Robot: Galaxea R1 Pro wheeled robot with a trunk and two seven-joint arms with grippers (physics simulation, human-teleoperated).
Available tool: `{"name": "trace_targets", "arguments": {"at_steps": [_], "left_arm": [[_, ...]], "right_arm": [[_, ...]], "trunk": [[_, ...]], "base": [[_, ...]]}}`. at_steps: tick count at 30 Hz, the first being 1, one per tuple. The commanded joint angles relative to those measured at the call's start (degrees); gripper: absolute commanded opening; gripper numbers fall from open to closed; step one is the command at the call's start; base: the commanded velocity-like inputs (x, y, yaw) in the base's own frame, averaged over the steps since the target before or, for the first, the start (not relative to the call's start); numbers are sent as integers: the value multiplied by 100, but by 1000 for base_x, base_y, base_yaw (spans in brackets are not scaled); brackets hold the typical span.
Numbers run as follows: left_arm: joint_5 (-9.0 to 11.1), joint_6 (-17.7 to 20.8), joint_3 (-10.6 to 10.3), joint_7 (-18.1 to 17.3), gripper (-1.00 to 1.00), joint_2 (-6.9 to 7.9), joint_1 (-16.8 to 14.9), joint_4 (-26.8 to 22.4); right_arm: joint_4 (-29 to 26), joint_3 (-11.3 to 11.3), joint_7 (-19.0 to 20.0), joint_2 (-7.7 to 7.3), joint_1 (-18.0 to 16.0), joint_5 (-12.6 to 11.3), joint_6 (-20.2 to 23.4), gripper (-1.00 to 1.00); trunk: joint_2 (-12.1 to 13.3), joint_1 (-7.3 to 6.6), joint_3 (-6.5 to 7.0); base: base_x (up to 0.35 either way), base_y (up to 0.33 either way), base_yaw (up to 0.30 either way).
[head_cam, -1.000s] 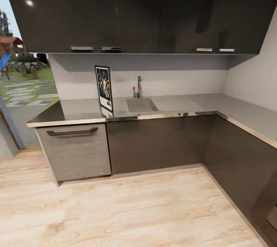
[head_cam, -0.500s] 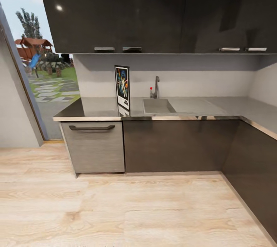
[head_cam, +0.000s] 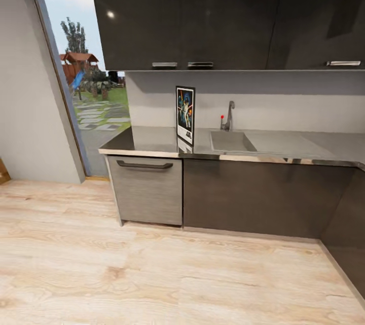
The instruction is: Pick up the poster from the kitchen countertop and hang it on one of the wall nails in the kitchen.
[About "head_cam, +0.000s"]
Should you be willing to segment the poster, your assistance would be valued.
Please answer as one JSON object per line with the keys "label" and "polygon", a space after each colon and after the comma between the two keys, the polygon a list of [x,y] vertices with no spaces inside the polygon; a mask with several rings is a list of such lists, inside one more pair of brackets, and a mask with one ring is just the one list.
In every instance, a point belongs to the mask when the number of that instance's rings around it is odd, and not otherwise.
{"label": "poster", "polygon": [[176,134],[194,147],[195,87],[176,86]]}

